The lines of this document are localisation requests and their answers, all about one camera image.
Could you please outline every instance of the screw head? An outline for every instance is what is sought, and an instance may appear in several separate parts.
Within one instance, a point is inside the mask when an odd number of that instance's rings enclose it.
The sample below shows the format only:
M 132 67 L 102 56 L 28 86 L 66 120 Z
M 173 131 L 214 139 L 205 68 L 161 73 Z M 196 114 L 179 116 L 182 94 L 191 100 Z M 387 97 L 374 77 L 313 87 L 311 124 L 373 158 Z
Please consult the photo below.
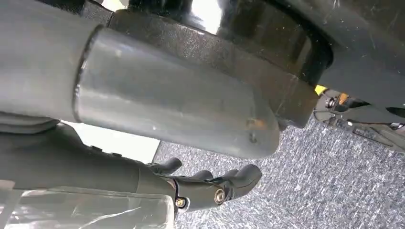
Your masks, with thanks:
M 176 206 L 178 208 L 183 208 L 184 206 L 186 206 L 186 200 L 183 198 L 178 198 L 175 202 Z
M 223 189 L 220 188 L 215 192 L 214 201 L 216 202 L 216 204 L 222 204 L 224 200 L 225 192 Z

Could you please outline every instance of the clear plastic cover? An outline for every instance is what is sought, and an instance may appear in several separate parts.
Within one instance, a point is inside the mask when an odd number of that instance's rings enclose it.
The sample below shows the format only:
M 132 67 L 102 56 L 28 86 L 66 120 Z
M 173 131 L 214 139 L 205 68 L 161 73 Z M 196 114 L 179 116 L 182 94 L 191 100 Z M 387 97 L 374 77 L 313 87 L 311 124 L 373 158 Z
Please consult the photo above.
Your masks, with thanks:
M 169 196 L 73 187 L 0 188 L 0 228 L 172 229 L 173 222 Z

